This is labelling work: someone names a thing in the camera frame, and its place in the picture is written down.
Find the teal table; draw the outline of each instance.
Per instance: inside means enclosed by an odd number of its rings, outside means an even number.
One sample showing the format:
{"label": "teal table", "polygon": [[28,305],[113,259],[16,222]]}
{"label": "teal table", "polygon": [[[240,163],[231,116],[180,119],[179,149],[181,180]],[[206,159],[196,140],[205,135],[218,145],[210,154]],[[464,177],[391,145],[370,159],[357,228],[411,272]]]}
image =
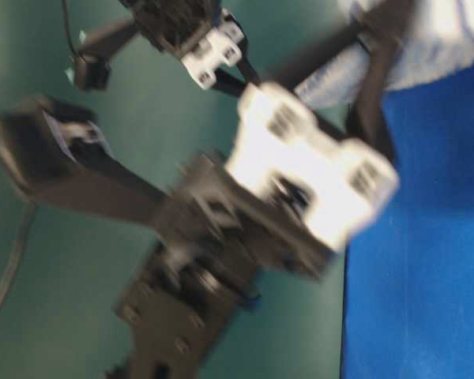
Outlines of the teal table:
{"label": "teal table", "polygon": [[[235,99],[201,91],[145,39],[115,59],[105,93],[72,88],[59,3],[0,0],[0,111],[36,92],[90,107],[116,158],[164,190],[196,151],[229,152]],[[250,37],[261,73],[340,22],[335,3],[224,2]],[[70,12],[74,37],[126,15],[118,0],[74,0]],[[23,207],[0,167],[0,275]],[[121,362],[131,335],[111,310],[153,242],[151,231],[134,225],[42,207],[0,313],[0,379],[94,379]],[[337,378],[342,280],[342,259],[320,283],[267,273],[262,308],[239,315],[201,378]]]}

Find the bolt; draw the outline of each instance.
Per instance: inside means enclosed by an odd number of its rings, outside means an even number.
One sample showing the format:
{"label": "bolt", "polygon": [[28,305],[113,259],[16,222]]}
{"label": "bolt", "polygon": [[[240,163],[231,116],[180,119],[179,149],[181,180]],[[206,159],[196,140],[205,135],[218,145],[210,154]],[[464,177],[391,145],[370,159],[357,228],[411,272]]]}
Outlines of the bolt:
{"label": "bolt", "polygon": [[141,283],[139,288],[146,298],[150,297],[153,293],[153,289],[147,283]]}
{"label": "bolt", "polygon": [[197,314],[195,314],[195,313],[192,314],[190,316],[190,320],[195,325],[195,328],[197,328],[197,329],[205,328],[205,322]]}
{"label": "bolt", "polygon": [[235,55],[235,50],[233,49],[233,47],[230,47],[228,50],[224,52],[224,57],[226,59],[230,59],[232,55]]}
{"label": "bolt", "polygon": [[203,84],[209,79],[209,74],[208,73],[201,73],[200,76],[198,77],[198,80]]}
{"label": "bolt", "polygon": [[184,338],[176,338],[175,347],[177,347],[181,354],[188,354],[190,352],[190,345]]}
{"label": "bolt", "polygon": [[132,308],[131,306],[125,306],[125,308],[123,309],[123,316],[132,325],[137,324],[141,320],[141,317],[139,316],[139,313],[137,313],[137,311],[134,310],[134,308]]}

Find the white fabric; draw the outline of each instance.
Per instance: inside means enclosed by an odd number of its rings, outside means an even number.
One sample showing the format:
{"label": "white fabric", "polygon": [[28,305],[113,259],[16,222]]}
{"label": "white fabric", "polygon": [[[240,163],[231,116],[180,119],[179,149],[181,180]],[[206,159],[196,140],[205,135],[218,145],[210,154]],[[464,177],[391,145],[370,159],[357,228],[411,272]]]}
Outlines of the white fabric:
{"label": "white fabric", "polygon": [[[339,0],[348,20],[380,0]],[[419,0],[388,89],[436,81],[474,63],[474,0]],[[368,53],[358,44],[320,68],[297,89],[312,108],[351,102],[366,73]]]}

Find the blue surface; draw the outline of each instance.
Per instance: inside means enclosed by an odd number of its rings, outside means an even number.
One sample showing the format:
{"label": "blue surface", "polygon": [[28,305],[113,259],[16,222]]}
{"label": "blue surface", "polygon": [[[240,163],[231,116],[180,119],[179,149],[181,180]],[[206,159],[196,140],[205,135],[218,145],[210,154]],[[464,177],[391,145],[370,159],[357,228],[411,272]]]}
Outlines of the blue surface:
{"label": "blue surface", "polygon": [[385,113],[401,190],[348,254],[343,378],[474,378],[474,66]]}

